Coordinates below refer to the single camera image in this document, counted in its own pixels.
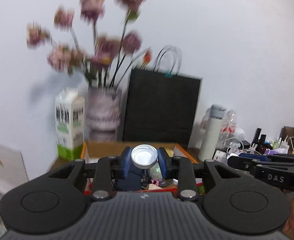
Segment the white ridged jar lid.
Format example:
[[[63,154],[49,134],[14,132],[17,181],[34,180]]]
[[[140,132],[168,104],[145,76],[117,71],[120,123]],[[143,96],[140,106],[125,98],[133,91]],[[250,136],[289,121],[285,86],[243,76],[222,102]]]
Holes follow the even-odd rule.
[[[132,149],[131,160],[133,164],[140,169],[151,168],[158,159],[157,149],[151,145],[138,145]]]

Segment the white cotton swab box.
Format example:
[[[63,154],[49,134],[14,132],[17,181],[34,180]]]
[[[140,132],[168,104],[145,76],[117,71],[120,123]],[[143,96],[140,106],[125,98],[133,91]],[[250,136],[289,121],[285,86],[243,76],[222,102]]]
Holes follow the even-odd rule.
[[[140,191],[141,180],[144,178],[144,170],[130,165],[128,175],[125,179],[118,179],[115,182],[116,191]]]

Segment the red orange cardboard box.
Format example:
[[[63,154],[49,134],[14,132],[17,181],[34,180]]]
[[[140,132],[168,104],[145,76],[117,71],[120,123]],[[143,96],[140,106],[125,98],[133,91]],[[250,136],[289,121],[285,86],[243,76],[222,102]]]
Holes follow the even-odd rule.
[[[169,191],[176,193],[178,180],[162,177],[157,150],[163,147],[169,157],[186,157],[192,163],[198,161],[179,144],[154,142],[85,142],[80,157],[86,163],[96,163],[102,157],[121,155],[131,151],[131,165],[125,179],[114,180],[116,191]]]

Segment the mauve ceramic vase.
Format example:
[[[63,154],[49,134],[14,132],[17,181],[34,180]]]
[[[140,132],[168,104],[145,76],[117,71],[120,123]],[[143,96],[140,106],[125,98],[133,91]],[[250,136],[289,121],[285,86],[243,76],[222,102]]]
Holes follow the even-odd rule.
[[[86,125],[89,139],[115,141],[120,125],[121,90],[89,87],[86,100]]]

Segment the black paper gift bag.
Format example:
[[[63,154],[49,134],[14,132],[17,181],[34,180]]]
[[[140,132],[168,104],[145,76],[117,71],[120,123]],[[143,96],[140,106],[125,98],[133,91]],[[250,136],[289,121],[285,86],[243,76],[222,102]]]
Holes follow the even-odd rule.
[[[193,131],[201,82],[180,75],[182,53],[167,45],[151,70],[131,70],[122,140],[178,143],[187,148]]]

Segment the clear plastic water bottle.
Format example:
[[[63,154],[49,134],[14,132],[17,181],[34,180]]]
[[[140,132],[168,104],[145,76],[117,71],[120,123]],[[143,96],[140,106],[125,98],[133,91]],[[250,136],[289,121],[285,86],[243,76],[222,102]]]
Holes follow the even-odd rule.
[[[221,125],[221,132],[219,135],[217,147],[220,148],[226,139],[231,138],[236,130],[236,111],[230,109],[227,111],[223,123]]]

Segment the white thermos bottle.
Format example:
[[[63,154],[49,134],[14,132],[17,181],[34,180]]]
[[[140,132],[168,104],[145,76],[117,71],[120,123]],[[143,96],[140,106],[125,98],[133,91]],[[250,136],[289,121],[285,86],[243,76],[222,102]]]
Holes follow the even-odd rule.
[[[213,157],[226,111],[227,109],[221,105],[213,104],[210,107],[209,119],[198,156],[201,162]]]

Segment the white green milk carton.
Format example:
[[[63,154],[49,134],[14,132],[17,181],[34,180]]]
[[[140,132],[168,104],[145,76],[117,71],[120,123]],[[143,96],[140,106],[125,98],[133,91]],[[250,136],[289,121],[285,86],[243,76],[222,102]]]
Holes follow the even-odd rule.
[[[84,143],[85,99],[77,89],[64,88],[55,98],[55,128],[58,156],[80,158]]]

